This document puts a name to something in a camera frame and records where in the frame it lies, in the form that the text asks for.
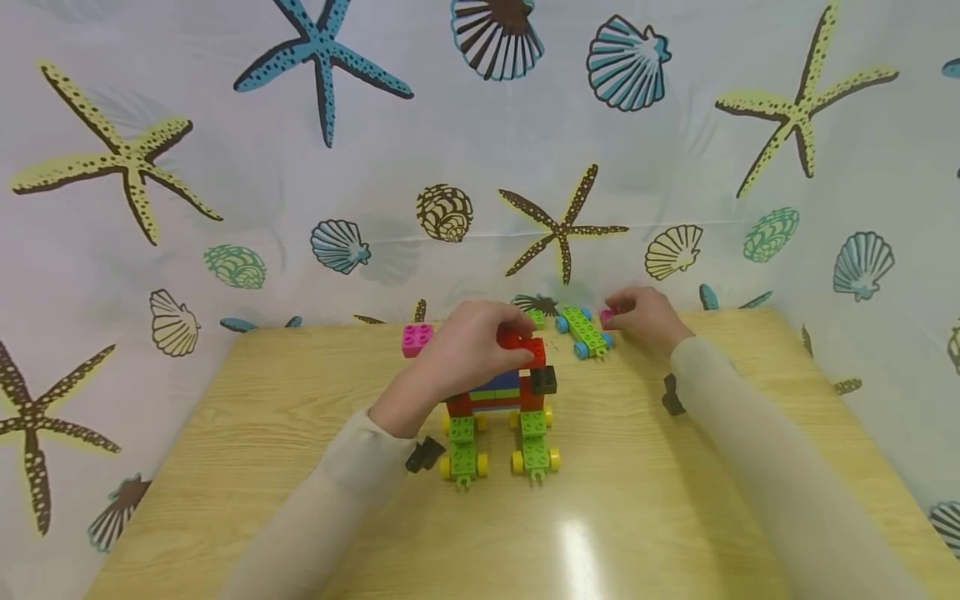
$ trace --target beige sleeve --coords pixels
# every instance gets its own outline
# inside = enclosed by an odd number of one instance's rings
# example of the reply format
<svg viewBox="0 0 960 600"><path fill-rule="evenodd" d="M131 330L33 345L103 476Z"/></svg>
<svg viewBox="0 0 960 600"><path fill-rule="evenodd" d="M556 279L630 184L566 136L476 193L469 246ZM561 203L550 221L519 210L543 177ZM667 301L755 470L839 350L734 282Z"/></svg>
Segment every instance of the beige sleeve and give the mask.
<svg viewBox="0 0 960 600"><path fill-rule="evenodd" d="M810 440L699 337L671 356L677 396L713 439L794 597L926 598Z"/></svg>
<svg viewBox="0 0 960 600"><path fill-rule="evenodd" d="M324 589L364 517L406 477L417 443L394 438L361 411L253 539L221 600L300 600Z"/></svg>

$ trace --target table surface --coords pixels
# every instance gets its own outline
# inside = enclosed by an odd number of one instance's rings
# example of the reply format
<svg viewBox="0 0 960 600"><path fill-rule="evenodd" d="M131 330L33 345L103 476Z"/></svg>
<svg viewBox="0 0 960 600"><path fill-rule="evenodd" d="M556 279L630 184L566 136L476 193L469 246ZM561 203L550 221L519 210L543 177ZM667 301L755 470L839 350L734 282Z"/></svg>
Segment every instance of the table surface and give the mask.
<svg viewBox="0 0 960 600"><path fill-rule="evenodd" d="M797 332L768 309L683 317L813 439L932 596L960 598L960 566ZM215 598L342 423L404 366L400 330L239 336L87 599ZM602 362L578 361L569 336L542 335L559 381L547 440L560 472L541 485L512 475L507 416L489 414L478 443L489 479L458 492L437 469L409 477L364 526L326 597L785 598L715 449L660 404L669 364L618 334ZM423 434L444 439L443 410Z"/></svg>

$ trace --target blue seashell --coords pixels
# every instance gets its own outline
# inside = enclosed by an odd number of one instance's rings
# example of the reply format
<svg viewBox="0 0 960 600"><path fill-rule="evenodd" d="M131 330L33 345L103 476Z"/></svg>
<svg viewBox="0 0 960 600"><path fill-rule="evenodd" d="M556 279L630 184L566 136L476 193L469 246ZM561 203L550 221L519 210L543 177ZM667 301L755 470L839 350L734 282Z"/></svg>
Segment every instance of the blue seashell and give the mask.
<svg viewBox="0 0 960 600"><path fill-rule="evenodd" d="M894 266L894 252L875 231L858 231L847 238L833 267L833 291L853 294L860 302L880 289L879 281Z"/></svg>
<svg viewBox="0 0 960 600"><path fill-rule="evenodd" d="M953 59L944 65L941 72L952 79L960 79L960 59Z"/></svg>
<svg viewBox="0 0 960 600"><path fill-rule="evenodd" d="M360 239L360 228L342 220L320 221L310 235L317 260L337 273L349 275L370 260L370 245Z"/></svg>
<svg viewBox="0 0 960 600"><path fill-rule="evenodd" d="M452 0L450 29L464 61L484 81L521 79L543 56L530 24L533 0Z"/></svg>
<svg viewBox="0 0 960 600"><path fill-rule="evenodd" d="M704 310L720 310L720 300L713 288L705 283L700 285L700 303L704 306Z"/></svg>
<svg viewBox="0 0 960 600"><path fill-rule="evenodd" d="M593 95L623 112L662 100L666 94L662 65L672 57L667 43L652 26L641 33L619 14L610 17L597 30L587 55Z"/></svg>

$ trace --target blue lego brick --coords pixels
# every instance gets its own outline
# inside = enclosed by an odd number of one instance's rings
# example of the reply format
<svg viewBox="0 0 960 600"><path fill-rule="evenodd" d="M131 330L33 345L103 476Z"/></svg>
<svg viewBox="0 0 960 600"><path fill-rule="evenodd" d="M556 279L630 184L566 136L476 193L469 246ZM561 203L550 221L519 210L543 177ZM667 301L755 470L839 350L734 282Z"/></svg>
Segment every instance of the blue lego brick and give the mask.
<svg viewBox="0 0 960 600"><path fill-rule="evenodd" d="M515 390L520 387L520 371L507 371L494 377L482 386L473 388L471 392L488 392L490 390Z"/></svg>

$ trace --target green seashell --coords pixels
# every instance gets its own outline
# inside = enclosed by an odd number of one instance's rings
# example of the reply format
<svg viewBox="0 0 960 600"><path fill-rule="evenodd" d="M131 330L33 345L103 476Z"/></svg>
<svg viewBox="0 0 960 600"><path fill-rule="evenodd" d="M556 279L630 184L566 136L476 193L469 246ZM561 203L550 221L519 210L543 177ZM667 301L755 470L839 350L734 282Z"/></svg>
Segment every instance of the green seashell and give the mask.
<svg viewBox="0 0 960 600"><path fill-rule="evenodd" d="M743 242L743 255L754 262L768 262L790 241L800 224L800 213L787 206L756 222Z"/></svg>
<svg viewBox="0 0 960 600"><path fill-rule="evenodd" d="M259 290L267 278L267 265L260 255L243 246L224 244L204 252L204 262L218 279L230 287Z"/></svg>

